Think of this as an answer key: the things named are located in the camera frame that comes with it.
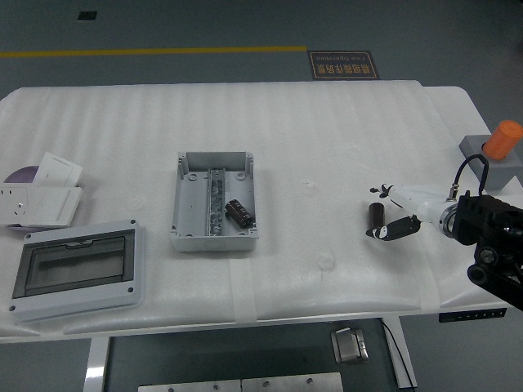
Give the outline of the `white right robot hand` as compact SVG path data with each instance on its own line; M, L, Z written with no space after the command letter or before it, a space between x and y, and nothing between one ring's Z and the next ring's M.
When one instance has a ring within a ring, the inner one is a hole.
M382 185L380 189L371 188L371 193L379 193L380 198L389 198L396 206L406 210L409 215L386 225L372 223L366 235L382 241L392 241L417 233L423 222L432 224L440 233L447 235L448 218L454 209L454 202L446 202L444 197L427 187L419 185Z

